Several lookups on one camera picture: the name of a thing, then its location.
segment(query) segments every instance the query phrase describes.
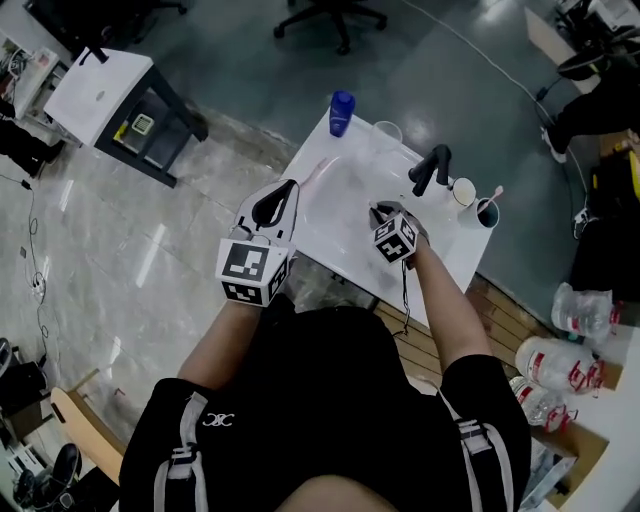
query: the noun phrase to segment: black stool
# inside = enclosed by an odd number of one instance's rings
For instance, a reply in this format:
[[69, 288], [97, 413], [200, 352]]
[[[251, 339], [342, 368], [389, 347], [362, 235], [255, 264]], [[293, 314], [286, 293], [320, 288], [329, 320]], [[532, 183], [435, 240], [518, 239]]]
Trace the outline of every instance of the black stool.
[[[331, 19], [338, 29], [338, 33], [342, 38], [342, 44], [336, 48], [336, 52], [338, 55], [346, 55], [349, 53], [351, 48], [349, 47], [351, 41], [349, 39], [349, 34], [347, 33], [347, 27], [344, 24], [344, 19], [342, 18], [342, 13], [350, 12], [353, 14], [360, 14], [362, 16], [370, 16], [371, 18], [375, 18], [378, 20], [376, 24], [376, 28], [378, 30], [384, 30], [387, 27], [387, 17], [379, 13], [378, 11], [374, 11], [373, 9], [369, 9], [368, 7], [363, 7], [358, 4], [362, 0], [311, 0], [314, 5], [306, 8], [304, 11], [299, 12], [284, 20], [280, 25], [273, 29], [273, 35], [280, 39], [284, 37], [284, 28], [292, 25], [293, 23], [298, 23], [299, 21], [306, 20], [308, 18], [312, 18], [313, 16], [317, 16], [322, 13], [329, 13], [331, 15]], [[295, 0], [287, 0], [289, 6], [295, 5]]]

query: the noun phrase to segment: clear plastic cup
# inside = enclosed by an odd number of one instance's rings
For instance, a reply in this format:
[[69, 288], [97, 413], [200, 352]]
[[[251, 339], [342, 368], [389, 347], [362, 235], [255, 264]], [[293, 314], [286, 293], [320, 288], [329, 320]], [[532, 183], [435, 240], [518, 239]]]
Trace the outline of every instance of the clear plastic cup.
[[402, 131], [390, 121], [378, 121], [369, 133], [369, 154], [372, 157], [395, 151], [402, 145]]

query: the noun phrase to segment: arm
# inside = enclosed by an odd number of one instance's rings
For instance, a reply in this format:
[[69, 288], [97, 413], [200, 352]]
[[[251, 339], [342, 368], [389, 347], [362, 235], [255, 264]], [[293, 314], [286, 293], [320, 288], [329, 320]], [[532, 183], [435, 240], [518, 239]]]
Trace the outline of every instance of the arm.
[[236, 374], [260, 320], [261, 308], [227, 301], [183, 363], [178, 378], [219, 389]]
[[442, 371], [464, 356], [492, 355], [477, 313], [422, 236], [418, 236], [413, 264]]

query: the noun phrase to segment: blue bottle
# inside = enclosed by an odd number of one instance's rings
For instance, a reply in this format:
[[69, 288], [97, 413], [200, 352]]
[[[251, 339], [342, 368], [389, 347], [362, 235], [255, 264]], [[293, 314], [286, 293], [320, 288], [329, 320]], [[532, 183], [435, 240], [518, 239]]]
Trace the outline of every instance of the blue bottle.
[[334, 137], [342, 137], [349, 127], [351, 116], [356, 108], [356, 99], [347, 91], [336, 91], [331, 98], [329, 112], [329, 132]]

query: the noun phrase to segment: office chair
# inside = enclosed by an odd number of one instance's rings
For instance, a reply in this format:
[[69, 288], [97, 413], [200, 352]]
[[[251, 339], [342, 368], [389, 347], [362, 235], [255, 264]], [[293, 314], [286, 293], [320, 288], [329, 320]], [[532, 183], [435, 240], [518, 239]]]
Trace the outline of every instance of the office chair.
[[157, 19], [153, 19], [149, 26], [144, 27], [146, 19], [156, 9], [177, 9], [180, 16], [187, 14], [188, 9], [180, 2], [164, 2], [158, 0], [139, 2], [139, 12], [133, 21], [133, 43], [140, 44], [155, 26]]
[[586, 80], [596, 74], [602, 74], [614, 66], [640, 68], [640, 28], [620, 27], [612, 37], [594, 41], [590, 48], [585, 48], [567, 59], [557, 68], [558, 74], [569, 80]]
[[[299, 21], [306, 20], [308, 18], [312, 18], [313, 16], [317, 16], [318, 14], [328, 13], [331, 15], [331, 19], [338, 29], [338, 33], [342, 38], [342, 43], [336, 48], [336, 52], [338, 55], [346, 55], [351, 50], [350, 44], [351, 40], [349, 39], [349, 34], [347, 32], [347, 27], [344, 24], [344, 18], [342, 17], [343, 13], [352, 13], [352, 14], [360, 14], [361, 16], [369, 16], [371, 18], [375, 18], [378, 20], [376, 24], [376, 28], [378, 30], [384, 30], [387, 27], [387, 17], [374, 11], [373, 9], [369, 9], [368, 7], [363, 7], [356, 2], [361, 2], [362, 0], [311, 0], [314, 5], [311, 7], [307, 7], [305, 10], [300, 11], [297, 14], [294, 14], [290, 18], [287, 18], [283, 22], [281, 22], [277, 27], [273, 29], [273, 35], [280, 39], [284, 37], [284, 29], [289, 25], [294, 23], [298, 23]], [[288, 5], [291, 7], [295, 5], [295, 0], [287, 0]]]

